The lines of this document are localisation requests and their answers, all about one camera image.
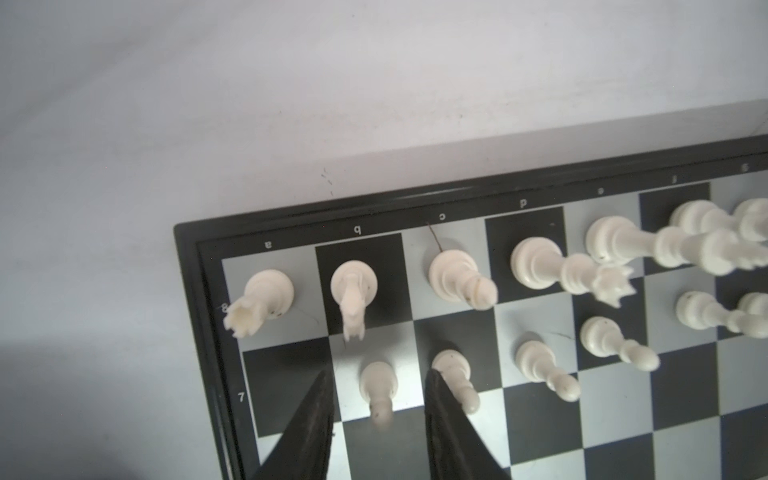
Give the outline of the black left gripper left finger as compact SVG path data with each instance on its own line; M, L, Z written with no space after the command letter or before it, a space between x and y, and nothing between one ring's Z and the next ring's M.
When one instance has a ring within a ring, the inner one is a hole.
M286 430L252 479L326 479L334 425L335 387L321 371Z

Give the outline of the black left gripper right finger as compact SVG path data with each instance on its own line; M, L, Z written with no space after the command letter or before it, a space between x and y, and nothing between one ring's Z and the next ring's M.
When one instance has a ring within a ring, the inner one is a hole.
M424 401L432 479L509 479L437 370L426 375Z

